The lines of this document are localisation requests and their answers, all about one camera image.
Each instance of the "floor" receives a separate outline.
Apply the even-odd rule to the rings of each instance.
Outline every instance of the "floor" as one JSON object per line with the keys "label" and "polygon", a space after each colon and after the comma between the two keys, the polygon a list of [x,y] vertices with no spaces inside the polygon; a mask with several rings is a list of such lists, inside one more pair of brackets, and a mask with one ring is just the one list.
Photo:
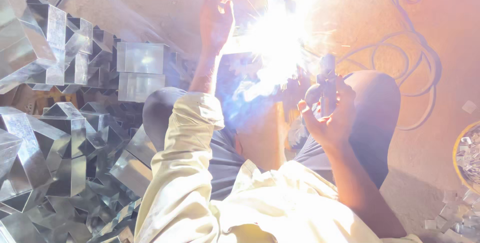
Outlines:
{"label": "floor", "polygon": [[[249,0],[261,9],[264,0]],[[255,11],[248,0],[235,0],[236,18],[247,22]],[[294,0],[299,9],[310,5],[311,31],[317,37],[309,47],[319,54],[338,57],[375,43],[387,34],[404,30],[402,18],[390,0]],[[195,59],[200,48],[198,13],[201,0],[68,0],[61,9],[81,16],[129,42],[165,42]],[[462,110],[466,101],[480,105],[480,3],[478,0],[421,0],[409,4],[400,0],[417,32],[420,32],[441,60],[441,79],[436,86],[434,109],[428,120],[414,130],[397,130],[389,152],[390,173],[381,188],[387,202],[408,232],[433,242],[423,229],[424,219],[434,218],[443,207],[444,190],[460,187],[452,165],[452,147],[458,134],[480,120],[480,112]],[[421,50],[411,39],[398,37],[390,43],[401,47],[413,65]],[[372,50],[350,58],[368,65]],[[377,69],[397,75],[403,68],[398,52],[381,47]],[[340,73],[357,70],[342,63]],[[402,85],[402,93],[413,93],[428,83],[429,68],[422,62]],[[403,97],[399,125],[416,122],[425,112],[429,94]]]}

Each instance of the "shirt sleeve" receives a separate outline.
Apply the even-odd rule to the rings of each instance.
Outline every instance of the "shirt sleeve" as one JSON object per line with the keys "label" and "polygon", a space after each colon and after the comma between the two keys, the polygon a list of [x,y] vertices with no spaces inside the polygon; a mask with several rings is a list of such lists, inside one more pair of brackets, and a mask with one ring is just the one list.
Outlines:
{"label": "shirt sleeve", "polygon": [[422,243],[420,238],[414,234],[409,234],[402,238],[382,238],[382,243]]}
{"label": "shirt sleeve", "polygon": [[188,93],[177,100],[168,123],[165,150],[152,159],[153,180],[143,197],[136,243],[215,242],[217,219],[209,209],[210,140],[224,127],[213,95]]}

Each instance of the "hand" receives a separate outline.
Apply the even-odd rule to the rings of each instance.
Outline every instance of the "hand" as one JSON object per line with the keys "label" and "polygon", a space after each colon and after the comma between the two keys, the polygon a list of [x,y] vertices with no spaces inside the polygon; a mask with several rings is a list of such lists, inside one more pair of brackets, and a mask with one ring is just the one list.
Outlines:
{"label": "hand", "polygon": [[342,76],[338,76],[335,82],[338,103],[330,116],[317,119],[304,100],[298,103],[310,135],[323,148],[337,148],[347,144],[355,120],[355,91],[345,84]]}
{"label": "hand", "polygon": [[200,11],[202,49],[217,55],[235,28],[232,0],[205,0]]}

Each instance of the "welding cable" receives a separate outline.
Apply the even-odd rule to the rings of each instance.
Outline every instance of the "welding cable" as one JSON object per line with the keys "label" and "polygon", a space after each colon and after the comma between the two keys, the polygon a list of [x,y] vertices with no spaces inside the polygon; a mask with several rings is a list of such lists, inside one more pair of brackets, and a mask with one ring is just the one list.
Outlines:
{"label": "welding cable", "polygon": [[[406,29],[404,31],[399,31],[399,32],[395,32],[395,33],[392,33],[392,34],[388,34],[387,36],[383,37],[377,43],[369,44],[369,45],[354,49],[351,52],[348,52],[347,54],[345,54],[344,56],[339,58],[339,60],[337,61],[337,64],[345,61],[345,62],[349,62],[351,64],[354,64],[357,67],[360,67],[362,69],[376,69],[376,67],[375,67],[375,55],[376,55],[376,52],[377,52],[378,48],[381,47],[381,46],[389,47],[389,48],[394,49],[397,52],[399,52],[399,54],[403,57],[404,68],[400,72],[400,74],[393,77],[395,80],[397,80],[397,85],[400,87],[407,80],[407,78],[410,77],[410,75],[418,68],[420,63],[424,61],[427,64],[427,67],[428,67],[428,70],[429,70],[429,80],[428,80],[427,84],[423,88],[421,88],[418,92],[402,93],[402,96],[418,97],[418,96],[422,96],[426,93],[429,93],[428,106],[427,106],[425,112],[423,113],[422,117],[416,123],[414,123],[413,125],[406,126],[406,127],[397,125],[397,127],[396,127],[397,129],[400,129],[400,130],[412,130],[412,129],[417,129],[418,127],[423,125],[423,123],[425,123],[425,121],[432,114],[432,111],[433,111],[434,106],[435,106],[435,99],[436,99],[436,85],[437,85],[437,83],[440,80],[440,77],[442,75],[442,71],[441,71],[442,70],[442,65],[441,65],[441,62],[440,62],[440,57],[435,52],[435,50],[432,47],[429,46],[425,37],[423,37],[422,34],[420,34],[419,32],[417,32],[415,30],[411,19],[409,18],[405,9],[403,9],[403,7],[400,5],[399,0],[391,0],[391,1],[392,1],[393,5],[396,7],[396,9],[398,10],[400,16],[402,17],[402,22],[404,23],[404,27]],[[405,1],[408,4],[415,4],[415,3],[418,3],[420,0],[405,0]],[[416,64],[413,65],[411,68],[410,68],[410,60],[409,60],[409,57],[407,56],[406,52],[397,45],[394,45],[394,44],[391,44],[391,43],[386,43],[386,41],[389,40],[390,38],[400,36],[400,35],[407,35],[409,38],[413,39],[422,49]],[[353,54],[356,54],[360,51],[363,51],[365,49],[370,49],[370,48],[373,48],[373,51],[372,51],[372,54],[370,56],[370,62],[369,62],[370,66],[369,67],[366,67],[363,64],[361,64],[361,63],[359,63],[355,60],[349,59],[349,57],[352,56]]]}

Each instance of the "bowl of metal pieces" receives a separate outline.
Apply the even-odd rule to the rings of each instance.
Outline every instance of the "bowl of metal pieces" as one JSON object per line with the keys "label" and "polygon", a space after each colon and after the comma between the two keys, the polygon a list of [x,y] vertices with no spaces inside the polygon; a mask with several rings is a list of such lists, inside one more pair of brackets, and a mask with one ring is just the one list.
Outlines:
{"label": "bowl of metal pieces", "polygon": [[463,185],[480,195],[480,121],[466,127],[453,148],[453,165]]}

